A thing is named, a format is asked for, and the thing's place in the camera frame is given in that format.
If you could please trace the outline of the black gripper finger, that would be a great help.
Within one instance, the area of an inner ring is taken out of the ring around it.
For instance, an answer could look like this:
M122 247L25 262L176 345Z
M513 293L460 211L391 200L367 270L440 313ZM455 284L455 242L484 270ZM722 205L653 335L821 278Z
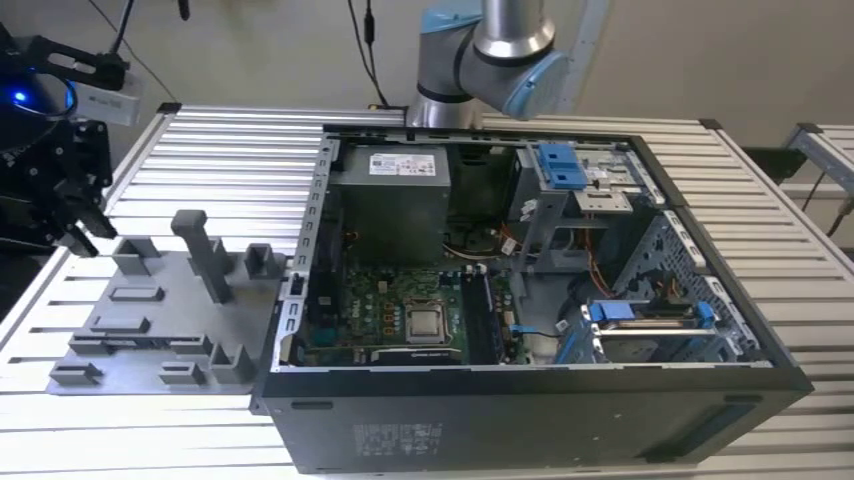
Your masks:
M92 258L99 254L99 250L84 232L80 220L53 219L52 223L56 246L65 247L82 258Z
M104 215L102 194L90 188L72 188L65 194L71 210L88 232L96 237L114 239L118 231Z

